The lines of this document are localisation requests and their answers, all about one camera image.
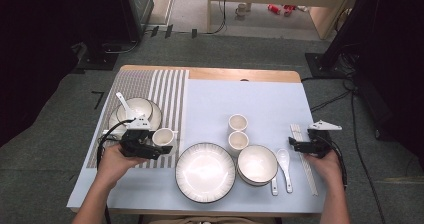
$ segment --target white plate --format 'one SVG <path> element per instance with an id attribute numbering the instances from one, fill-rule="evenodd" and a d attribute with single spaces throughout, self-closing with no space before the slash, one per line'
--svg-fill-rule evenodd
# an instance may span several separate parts
<path id="1" fill-rule="evenodd" d="M 212 143 L 191 146 L 175 168 L 177 185 L 189 199 L 208 203 L 223 198 L 233 187 L 236 170 L 224 148 Z"/>
<path id="2" fill-rule="evenodd" d="M 152 105 L 153 112 L 152 115 L 149 118 L 151 131 L 156 131 L 160 124 L 162 123 L 162 112 L 160 108 L 156 105 L 156 103 L 150 101 L 150 104 Z"/>
<path id="3" fill-rule="evenodd" d="M 131 98 L 126 100 L 128 106 L 138 115 L 141 116 L 144 114 L 146 118 L 149 118 L 152 115 L 153 107 L 152 103 L 149 100 L 143 98 Z M 118 121 L 124 121 L 127 119 L 127 115 L 124 109 L 124 106 L 120 105 L 118 111 L 116 112 L 116 118 Z"/>

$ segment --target human hand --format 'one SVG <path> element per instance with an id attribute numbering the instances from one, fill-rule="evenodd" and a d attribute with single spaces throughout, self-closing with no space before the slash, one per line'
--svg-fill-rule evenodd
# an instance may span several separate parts
<path id="1" fill-rule="evenodd" d="M 128 169 L 147 161 L 139 157 L 125 157 L 121 148 L 119 144 L 105 148 L 94 180 L 98 185 L 112 189 Z"/>
<path id="2" fill-rule="evenodd" d="M 309 154 L 304 154 L 304 157 L 309 163 L 312 163 L 327 185 L 342 184 L 340 163 L 334 150 L 331 150 L 321 159 Z"/>

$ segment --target white bowl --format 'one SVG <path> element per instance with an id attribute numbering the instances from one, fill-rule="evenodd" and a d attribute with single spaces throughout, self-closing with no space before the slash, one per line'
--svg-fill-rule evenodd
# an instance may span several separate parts
<path id="1" fill-rule="evenodd" d="M 266 185 L 277 175 L 277 171 L 277 158 L 264 146 L 247 146 L 237 159 L 237 172 L 246 183 L 253 186 Z"/>
<path id="2" fill-rule="evenodd" d="M 150 122 L 150 130 L 151 131 L 156 131 L 157 129 L 159 129 L 160 124 L 162 123 L 162 112 L 160 110 L 160 108 L 158 107 L 158 105 L 156 105 L 156 103 L 149 101 L 152 107 L 152 113 L 150 114 L 150 117 L 148 118 L 149 122 Z M 109 117 L 109 129 L 112 128 L 113 126 L 115 126 L 116 124 L 118 124 L 120 121 L 123 121 L 126 119 L 126 114 L 125 114 L 125 110 L 122 107 L 122 105 L 116 107 L 110 117 Z M 120 134 L 115 134 L 115 136 L 118 139 L 122 138 L 122 135 L 125 133 L 125 131 L 127 130 L 125 125 L 120 125 L 115 129 L 115 132 L 120 133 Z"/>
<path id="3" fill-rule="evenodd" d="M 150 118 L 150 115 L 152 115 L 153 106 L 149 100 L 136 97 L 131 98 L 126 102 L 137 116 L 144 115 L 146 118 Z M 127 119 L 127 113 L 125 111 L 124 106 L 119 106 L 118 110 L 116 111 L 116 117 L 118 118 L 118 121 L 123 121 Z"/>

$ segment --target striped placemat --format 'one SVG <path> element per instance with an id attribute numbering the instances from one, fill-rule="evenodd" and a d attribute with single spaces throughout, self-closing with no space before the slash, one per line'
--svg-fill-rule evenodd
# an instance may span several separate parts
<path id="1" fill-rule="evenodd" d="M 126 100 L 131 98 L 148 99 L 162 111 L 162 122 L 159 128 L 167 127 L 177 133 L 178 149 L 174 155 L 159 157 L 158 160 L 150 160 L 138 168 L 172 168 L 175 167 L 179 157 L 180 136 L 182 133 L 183 105 L 185 84 L 188 79 L 188 70 L 121 70 L 115 77 L 110 90 L 109 99 L 106 103 L 100 130 L 99 139 L 103 130 L 108 130 L 110 115 L 121 105 L 116 97 L 121 92 Z M 116 144 L 107 141 L 105 146 Z M 96 168 L 96 152 L 98 142 L 90 153 L 87 168 Z"/>

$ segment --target gray floor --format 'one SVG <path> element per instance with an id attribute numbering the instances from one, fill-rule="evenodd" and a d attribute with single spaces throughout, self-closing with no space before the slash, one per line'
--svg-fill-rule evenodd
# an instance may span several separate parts
<path id="1" fill-rule="evenodd" d="M 238 4 L 225 3 L 226 26 L 217 35 L 320 40 L 309 12 L 295 10 L 289 17 L 285 17 L 268 11 L 267 4 L 254 3 L 251 11 L 244 18 L 238 18 L 235 14 Z M 281 4 L 284 3 L 275 5 L 282 9 Z M 223 2 L 211 3 L 209 32 L 219 28 L 223 20 L 223 12 Z M 208 32 L 206 29 L 207 0 L 174 0 L 167 25 L 173 25 L 173 30 L 179 32 L 191 32 L 192 29 L 197 29 L 199 33 Z M 166 30 L 167 25 L 160 25 L 161 30 Z M 325 41 L 331 42 L 335 35 L 334 31 Z"/>
<path id="2" fill-rule="evenodd" d="M 95 109 L 99 96 L 92 91 L 108 94 L 122 65 L 293 70 L 305 78 L 311 74 L 304 53 L 323 53 L 330 44 L 313 37 L 296 39 L 295 35 L 284 38 L 228 34 L 199 35 L 195 39 L 183 33 L 173 33 L 167 39 L 163 32 L 153 38 L 145 35 L 132 52 L 119 56 L 113 71 L 66 76 L 34 125 L 0 149 L 0 223 L 71 222 L 74 213 L 66 208 L 66 203 L 105 101 L 103 98 Z M 304 88 L 311 107 L 345 90 L 341 80 L 309 80 L 304 82 Z M 366 105 L 358 96 L 353 103 L 358 146 L 374 181 L 386 223 L 422 223 L 424 173 L 417 158 L 399 143 L 375 140 Z M 343 131 L 331 135 L 345 156 L 349 183 L 346 195 L 352 223 L 381 223 L 355 148 L 350 96 L 314 112 L 313 117 L 343 127 Z M 134 215 L 112 214 L 113 223 L 137 223 L 137 219 Z M 318 219 L 285 218 L 283 223 L 318 223 Z"/>

